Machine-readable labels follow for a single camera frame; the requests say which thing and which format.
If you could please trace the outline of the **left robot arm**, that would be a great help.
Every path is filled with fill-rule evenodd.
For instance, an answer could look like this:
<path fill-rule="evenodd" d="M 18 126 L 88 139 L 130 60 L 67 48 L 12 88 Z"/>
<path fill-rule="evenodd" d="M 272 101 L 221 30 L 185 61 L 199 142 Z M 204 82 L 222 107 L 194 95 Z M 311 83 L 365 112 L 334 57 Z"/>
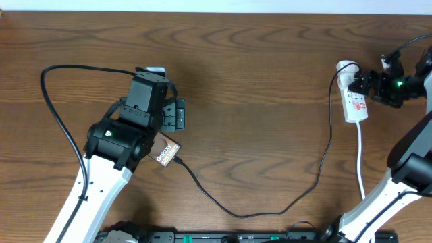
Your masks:
<path fill-rule="evenodd" d="M 167 167 L 181 149 L 166 133 L 184 129 L 185 100 L 167 97 L 177 90 L 165 68 L 137 67 L 132 77 L 128 96 L 89 128 L 76 181 L 46 242 L 92 242 L 140 161 L 148 156 Z"/>

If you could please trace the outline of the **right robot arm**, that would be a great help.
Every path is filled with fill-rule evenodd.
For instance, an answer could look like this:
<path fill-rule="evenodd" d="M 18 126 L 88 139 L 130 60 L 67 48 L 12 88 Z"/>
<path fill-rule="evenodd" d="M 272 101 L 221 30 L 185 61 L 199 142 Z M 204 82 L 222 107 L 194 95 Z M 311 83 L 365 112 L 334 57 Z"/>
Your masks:
<path fill-rule="evenodd" d="M 412 76 L 404 73 L 400 50 L 381 58 L 384 71 L 362 73 L 353 61 L 336 65 L 337 83 L 348 123 L 366 118 L 365 97 L 399 109 L 404 101 L 426 98 L 425 116 L 391 150 L 383 179 L 351 211 L 321 234 L 320 242 L 372 242 L 375 232 L 410 203 L 431 197 L 431 49 L 425 49 Z"/>

